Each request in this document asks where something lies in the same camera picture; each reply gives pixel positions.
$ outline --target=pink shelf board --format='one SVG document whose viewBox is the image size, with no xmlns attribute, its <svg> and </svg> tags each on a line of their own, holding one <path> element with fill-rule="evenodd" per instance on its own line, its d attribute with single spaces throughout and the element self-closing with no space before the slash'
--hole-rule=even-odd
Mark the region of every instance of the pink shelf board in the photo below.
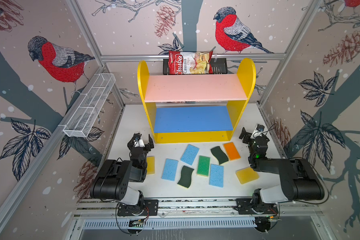
<svg viewBox="0 0 360 240">
<path fill-rule="evenodd" d="M 246 100 L 236 74 L 149 76 L 146 103 Z"/>
</svg>

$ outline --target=chips bag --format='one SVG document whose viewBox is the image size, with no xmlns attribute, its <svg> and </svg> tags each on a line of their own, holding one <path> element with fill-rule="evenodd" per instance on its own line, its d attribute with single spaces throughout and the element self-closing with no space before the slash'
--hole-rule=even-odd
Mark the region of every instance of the chips bag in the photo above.
<svg viewBox="0 0 360 240">
<path fill-rule="evenodd" d="M 169 74 L 213 74 L 210 65 L 210 52 L 179 52 L 169 51 Z"/>
</svg>

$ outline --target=green sponge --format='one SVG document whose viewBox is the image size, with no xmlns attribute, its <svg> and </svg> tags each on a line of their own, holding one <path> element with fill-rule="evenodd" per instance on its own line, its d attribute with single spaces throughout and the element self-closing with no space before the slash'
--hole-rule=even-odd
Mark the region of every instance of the green sponge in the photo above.
<svg viewBox="0 0 360 240">
<path fill-rule="evenodd" d="M 209 176 L 209 162 L 210 157 L 199 156 L 199 164 L 197 166 L 197 175 Z"/>
<path fill-rule="evenodd" d="M 219 161 L 219 165 L 228 161 L 228 157 L 221 150 L 220 146 L 214 147 L 211 149 L 211 153 L 214 157 L 216 157 L 217 161 Z"/>
<path fill-rule="evenodd" d="M 177 182 L 178 185 L 189 188 L 192 181 L 193 168 L 183 166 L 181 169 L 180 180 Z"/>
</svg>

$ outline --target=sponge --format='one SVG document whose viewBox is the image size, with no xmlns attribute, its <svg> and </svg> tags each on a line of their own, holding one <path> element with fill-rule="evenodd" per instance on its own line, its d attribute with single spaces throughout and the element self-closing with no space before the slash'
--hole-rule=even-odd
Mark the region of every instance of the sponge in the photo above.
<svg viewBox="0 0 360 240">
<path fill-rule="evenodd" d="M 197 166 L 197 175 L 209 176 L 209 162 L 210 157 L 199 156 L 199 165 Z"/>
<path fill-rule="evenodd" d="M 209 177 L 209 185 L 223 187 L 224 167 L 211 164 L 211 176 Z"/>
<path fill-rule="evenodd" d="M 241 184 L 245 184 L 259 178 L 259 174 L 255 172 L 251 167 L 246 167 L 244 169 L 238 170 L 236 172 L 236 176 Z"/>
<path fill-rule="evenodd" d="M 216 157 L 217 161 L 219 161 L 219 165 L 228 161 L 228 157 L 221 150 L 220 146 L 214 147 L 211 149 L 211 153 L 214 157 Z"/>
<path fill-rule="evenodd" d="M 230 161 L 236 160 L 236 159 L 240 159 L 240 154 L 237 151 L 235 145 L 233 144 L 233 142 L 229 142 L 229 143 L 225 143 L 223 144 L 224 148 L 225 148 L 225 152 L 228 155 L 228 158 Z"/>
<path fill-rule="evenodd" d="M 183 156 L 181 157 L 180 160 L 185 162 L 186 164 L 192 165 L 198 152 L 199 152 L 198 147 L 188 144 L 187 149 L 183 153 Z"/>
<path fill-rule="evenodd" d="M 174 181 L 176 176 L 177 164 L 179 161 L 173 159 L 166 159 L 162 179 Z"/>
<path fill-rule="evenodd" d="M 155 157 L 147 157 L 147 174 L 155 174 Z"/>
<path fill-rule="evenodd" d="M 192 172 L 194 171 L 193 168 L 183 166 L 181 169 L 180 180 L 177 182 L 178 185 L 183 186 L 185 188 L 189 188 L 192 181 Z"/>
</svg>

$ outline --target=yellow sponge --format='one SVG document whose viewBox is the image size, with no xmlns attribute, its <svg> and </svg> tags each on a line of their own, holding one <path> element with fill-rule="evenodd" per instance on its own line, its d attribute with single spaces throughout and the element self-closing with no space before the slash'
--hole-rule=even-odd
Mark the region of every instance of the yellow sponge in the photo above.
<svg viewBox="0 0 360 240">
<path fill-rule="evenodd" d="M 147 157 L 147 174 L 155 174 L 155 157 Z"/>
<path fill-rule="evenodd" d="M 236 176 L 241 184 L 245 184 L 259 178 L 259 174 L 255 172 L 251 167 L 246 167 L 245 169 L 238 170 L 236 172 Z"/>
</svg>

